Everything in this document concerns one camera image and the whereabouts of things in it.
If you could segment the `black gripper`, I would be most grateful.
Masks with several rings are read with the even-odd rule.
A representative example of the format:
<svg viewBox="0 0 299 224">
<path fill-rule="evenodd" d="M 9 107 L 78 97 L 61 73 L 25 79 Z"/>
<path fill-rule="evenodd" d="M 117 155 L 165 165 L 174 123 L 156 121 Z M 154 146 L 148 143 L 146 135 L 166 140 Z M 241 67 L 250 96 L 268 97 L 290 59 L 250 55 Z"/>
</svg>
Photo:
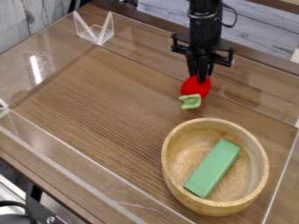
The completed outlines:
<svg viewBox="0 0 299 224">
<path fill-rule="evenodd" d="M 189 32 L 172 34 L 172 51 L 186 59 L 189 75 L 198 75 L 202 83 L 214 64 L 232 66 L 233 49 L 221 43 L 221 27 L 232 28 L 236 22 L 222 22 L 222 0 L 188 0 Z"/>
</svg>

